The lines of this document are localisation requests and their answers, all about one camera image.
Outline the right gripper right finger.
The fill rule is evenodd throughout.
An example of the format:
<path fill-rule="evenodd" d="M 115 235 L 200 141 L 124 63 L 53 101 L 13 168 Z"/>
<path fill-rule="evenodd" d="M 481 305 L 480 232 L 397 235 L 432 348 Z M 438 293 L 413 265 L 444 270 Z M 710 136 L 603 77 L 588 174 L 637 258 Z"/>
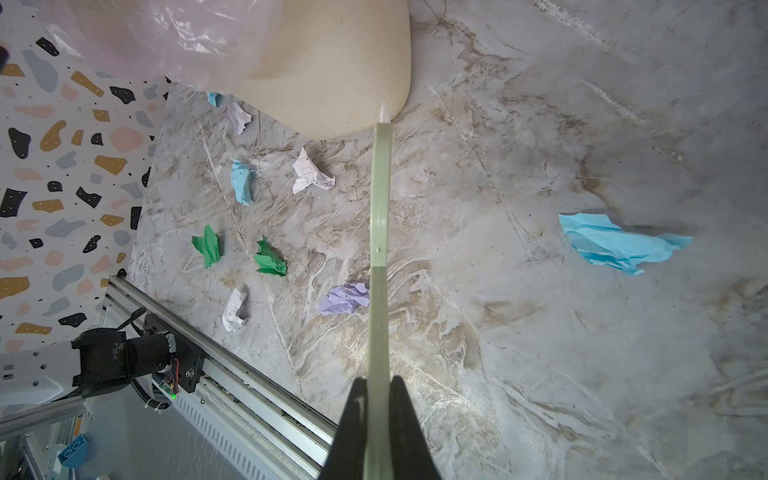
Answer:
<path fill-rule="evenodd" d="M 390 383 L 389 436 L 395 480 L 441 479 L 400 376 Z"/>

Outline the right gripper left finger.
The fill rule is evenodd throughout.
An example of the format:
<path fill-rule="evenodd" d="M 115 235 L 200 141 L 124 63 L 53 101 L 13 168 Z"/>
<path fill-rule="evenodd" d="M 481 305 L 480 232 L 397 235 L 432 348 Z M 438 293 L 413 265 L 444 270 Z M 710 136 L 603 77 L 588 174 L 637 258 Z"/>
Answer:
<path fill-rule="evenodd" d="M 362 480 L 367 442 L 367 381 L 356 378 L 318 480 Z"/>

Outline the green hand brush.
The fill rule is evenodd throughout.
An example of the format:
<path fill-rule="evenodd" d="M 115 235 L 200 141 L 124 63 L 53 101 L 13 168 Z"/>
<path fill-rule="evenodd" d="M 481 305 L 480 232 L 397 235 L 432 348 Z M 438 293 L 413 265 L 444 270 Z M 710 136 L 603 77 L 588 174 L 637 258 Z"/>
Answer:
<path fill-rule="evenodd" d="M 374 129 L 370 194 L 370 306 L 367 433 L 363 477 L 392 479 L 389 435 L 388 223 L 393 125 L 382 106 Z"/>

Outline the cream trash bin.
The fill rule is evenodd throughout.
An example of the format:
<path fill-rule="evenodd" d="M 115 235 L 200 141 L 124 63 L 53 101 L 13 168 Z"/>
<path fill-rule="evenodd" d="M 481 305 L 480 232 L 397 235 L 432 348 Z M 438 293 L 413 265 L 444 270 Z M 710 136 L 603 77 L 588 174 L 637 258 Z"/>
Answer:
<path fill-rule="evenodd" d="M 408 3 L 285 1 L 258 67 L 235 95 L 312 140 L 395 117 L 411 89 Z"/>

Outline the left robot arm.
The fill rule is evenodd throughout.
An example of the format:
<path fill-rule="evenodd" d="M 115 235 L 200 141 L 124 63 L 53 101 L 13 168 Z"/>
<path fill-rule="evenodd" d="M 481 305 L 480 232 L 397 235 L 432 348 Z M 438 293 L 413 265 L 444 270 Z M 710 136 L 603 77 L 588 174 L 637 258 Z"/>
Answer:
<path fill-rule="evenodd" d="M 1 356 L 1 406 L 30 407 L 132 387 L 156 411 L 195 391 L 205 352 L 174 331 L 130 337 L 97 328 L 72 341 Z"/>

